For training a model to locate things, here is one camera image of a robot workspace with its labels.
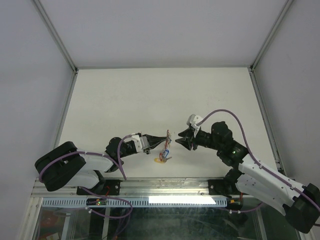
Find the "wire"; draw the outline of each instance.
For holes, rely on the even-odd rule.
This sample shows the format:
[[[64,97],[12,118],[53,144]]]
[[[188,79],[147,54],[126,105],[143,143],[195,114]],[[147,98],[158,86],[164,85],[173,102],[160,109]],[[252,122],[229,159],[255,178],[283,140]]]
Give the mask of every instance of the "wire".
[[[231,114],[235,120],[237,121],[237,123],[239,124],[239,127],[241,129],[241,133],[242,133],[242,136],[243,136],[243,140],[244,140],[244,143],[245,143],[245,146],[251,156],[251,158],[253,159],[253,161],[255,162],[255,164],[257,164],[259,166],[259,168],[265,170],[266,172],[268,172],[269,174],[271,174],[272,176],[274,176],[276,179],[280,180],[281,182],[283,182],[284,184],[286,184],[288,187],[290,187],[291,189],[295,190],[297,193],[299,193],[301,196],[303,196],[305,199],[307,199],[319,212],[320,212],[320,207],[310,198],[308,197],[305,193],[303,193],[302,191],[300,191],[298,188],[296,187],[293,187],[291,183],[289,183],[288,181],[286,181],[285,179],[283,179],[282,177],[278,176],[277,174],[275,174],[274,172],[272,172],[271,170],[269,170],[268,168],[266,168],[265,166],[263,166],[254,156],[254,154],[252,153],[250,147],[249,147],[249,144],[248,144],[248,141],[247,141],[247,138],[246,138],[246,134],[245,134],[245,131],[244,131],[244,128],[239,120],[239,118],[232,112],[232,111],[229,111],[227,109],[217,109],[217,110],[214,110],[212,112],[210,112],[201,122],[199,122],[197,124],[197,126],[200,126],[201,124],[203,124],[209,117],[211,117],[213,114],[215,113],[218,113],[218,112],[226,112],[226,113],[229,113]]]
[[[121,222],[119,222],[119,225],[116,228],[115,234],[114,234],[114,236],[112,238],[113,240],[116,240],[118,238],[118,235],[121,234],[126,229],[126,227],[128,226],[128,224],[130,222],[130,217],[131,217],[131,215],[128,216],[128,220],[126,221],[126,224],[124,225],[124,227],[122,229],[120,229],[120,228],[121,228],[121,226],[122,226],[122,224],[124,223],[125,220],[124,219],[120,220]]]
[[[124,169],[122,168],[122,163],[121,163],[121,158],[120,158],[120,147],[125,139],[131,138],[131,137],[132,137],[132,135],[127,135],[124,138],[122,138],[118,144],[118,149],[117,149],[117,157],[118,157],[118,163],[119,163],[118,168],[119,168],[120,172],[122,173],[124,180],[127,180],[127,177],[125,175]]]
[[[131,214],[132,210],[134,209],[134,207],[132,206],[132,204],[131,204],[128,200],[125,200],[125,199],[122,199],[122,198],[118,198],[118,197],[98,195],[98,194],[93,193],[92,191],[90,191],[89,189],[87,189],[87,188],[85,188],[85,187],[83,187],[83,186],[81,186],[80,188],[83,189],[84,191],[86,191],[88,194],[90,194],[90,195],[92,195],[92,196],[96,196],[96,197],[101,198],[101,199],[111,199],[111,200],[117,200],[117,201],[125,202],[125,203],[127,203],[127,204],[130,206],[129,212],[126,213],[125,215],[122,215],[122,216],[109,216],[109,215],[104,215],[104,214],[102,214],[102,213],[100,213],[100,212],[97,212],[97,211],[93,210],[92,208],[89,208],[89,207],[88,207],[88,209],[90,209],[90,211],[92,211],[93,213],[95,213],[95,214],[97,214],[97,215],[99,215],[99,216],[101,216],[101,217],[109,218],[109,219],[123,219],[123,218],[129,216],[129,215]]]
[[[110,192],[110,187],[109,187],[109,186],[106,186],[105,189],[108,189],[108,191],[107,191],[106,194],[105,194],[106,196],[108,196],[108,195],[109,195],[109,192]]]
[[[242,211],[240,211],[240,210],[230,210],[230,209],[223,208],[223,207],[219,207],[218,209],[220,209],[220,210],[224,210],[224,211],[228,211],[228,212],[230,212],[230,213],[244,214],[244,213],[250,213],[250,212],[253,212],[253,211],[255,211],[255,210],[257,210],[257,209],[261,208],[263,204],[264,204],[264,203],[263,203],[263,202],[261,202],[261,203],[259,203],[259,205],[258,205],[258,206],[254,207],[254,208],[251,208],[251,209],[248,209],[248,210],[242,210]]]

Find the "small object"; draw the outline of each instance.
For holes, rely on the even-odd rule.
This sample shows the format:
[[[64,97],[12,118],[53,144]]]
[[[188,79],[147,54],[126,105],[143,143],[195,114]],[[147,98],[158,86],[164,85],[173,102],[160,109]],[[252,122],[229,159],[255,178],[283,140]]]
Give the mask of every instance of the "small object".
[[[156,163],[158,163],[158,164],[164,164],[164,162],[161,161],[160,158],[158,158],[158,157],[155,158],[154,161],[155,161]]]
[[[170,151],[168,148],[170,148],[170,143],[171,143],[171,134],[169,130],[166,131],[166,141],[164,144],[164,149],[162,149],[162,152],[159,154],[159,158],[155,158],[154,161],[156,163],[166,163],[169,159],[172,157],[168,157]]]

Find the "red object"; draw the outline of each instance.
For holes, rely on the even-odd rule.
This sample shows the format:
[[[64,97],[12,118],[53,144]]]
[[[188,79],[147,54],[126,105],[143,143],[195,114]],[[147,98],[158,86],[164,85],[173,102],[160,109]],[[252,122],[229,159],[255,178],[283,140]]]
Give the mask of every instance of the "red object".
[[[109,195],[109,192],[110,192],[110,187],[109,187],[109,186],[106,186],[105,189],[108,189],[108,191],[107,191],[106,194],[105,194],[106,196],[108,196],[108,195]]]

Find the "white table surface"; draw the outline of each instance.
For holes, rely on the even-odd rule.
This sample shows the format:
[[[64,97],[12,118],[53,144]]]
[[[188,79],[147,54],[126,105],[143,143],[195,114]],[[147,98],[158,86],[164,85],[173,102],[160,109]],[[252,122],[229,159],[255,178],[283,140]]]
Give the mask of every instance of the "white table surface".
[[[230,169],[216,151],[199,147],[188,151],[174,142],[187,128],[191,114],[205,117],[215,109],[234,112],[243,124],[253,153],[276,169],[252,82],[246,68],[140,68],[80,70],[60,138],[86,151],[103,152],[113,137],[142,132],[153,136],[172,134],[165,164],[154,162],[163,144],[150,155],[123,158],[129,178],[216,178]],[[202,125],[226,121],[236,141],[244,145],[237,122],[217,113]],[[119,170],[104,173],[121,177]]]

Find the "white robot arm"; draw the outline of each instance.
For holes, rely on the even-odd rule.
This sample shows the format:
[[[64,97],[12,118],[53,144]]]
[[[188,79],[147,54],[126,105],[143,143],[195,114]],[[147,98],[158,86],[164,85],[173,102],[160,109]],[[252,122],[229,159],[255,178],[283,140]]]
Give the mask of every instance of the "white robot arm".
[[[179,133],[182,138],[175,141],[188,150],[198,146],[217,150],[217,156],[232,169],[224,177],[221,194],[229,196],[228,189],[235,186],[241,193],[254,196],[285,216],[298,231],[308,233],[320,216],[320,191],[313,184],[304,186],[257,159],[245,140],[246,147],[233,139],[233,134],[224,121],[211,126],[211,132],[202,131],[200,125],[215,112],[228,112],[238,123],[239,119],[230,111],[220,109],[206,118],[192,114],[187,121],[188,129]]]

